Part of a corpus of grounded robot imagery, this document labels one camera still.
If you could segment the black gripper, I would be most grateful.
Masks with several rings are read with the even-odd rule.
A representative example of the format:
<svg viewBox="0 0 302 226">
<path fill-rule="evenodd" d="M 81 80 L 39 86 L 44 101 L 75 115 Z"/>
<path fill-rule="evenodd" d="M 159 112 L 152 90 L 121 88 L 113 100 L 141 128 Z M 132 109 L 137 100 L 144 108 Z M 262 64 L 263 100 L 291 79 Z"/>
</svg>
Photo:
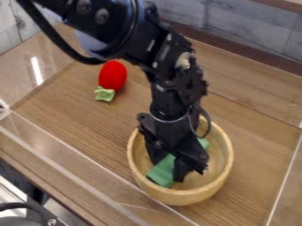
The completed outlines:
<svg viewBox="0 0 302 226">
<path fill-rule="evenodd" d="M 153 164 L 157 164 L 168 154 L 161 142 L 168 149 L 183 152 L 194 145 L 194 139 L 203 139 L 208 134 L 208 128 L 203 136 L 196 134 L 199 112 L 195 109 L 190 109 L 173 120 L 156 118 L 148 113 L 139 113 L 136 119 L 139 122 L 137 130 L 145 140 L 145 151 Z M 173 167 L 173 181 L 183 183 L 187 174 L 194 170 L 191 161 L 185 157 L 177 156 Z"/>
</svg>

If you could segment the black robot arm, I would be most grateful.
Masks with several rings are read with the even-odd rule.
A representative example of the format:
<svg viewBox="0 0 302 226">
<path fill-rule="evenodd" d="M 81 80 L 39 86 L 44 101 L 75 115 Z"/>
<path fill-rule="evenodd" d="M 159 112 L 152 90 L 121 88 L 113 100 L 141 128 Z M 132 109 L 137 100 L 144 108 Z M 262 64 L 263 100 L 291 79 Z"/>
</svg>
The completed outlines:
<svg viewBox="0 0 302 226">
<path fill-rule="evenodd" d="M 198 142 L 207 95 L 203 70 L 187 38 L 160 21 L 147 0 L 16 0 L 53 44 L 83 64 L 123 59 L 140 67 L 151 84 L 149 111 L 137 115 L 151 163 L 168 155 L 172 179 L 203 173 L 208 155 Z"/>
</svg>

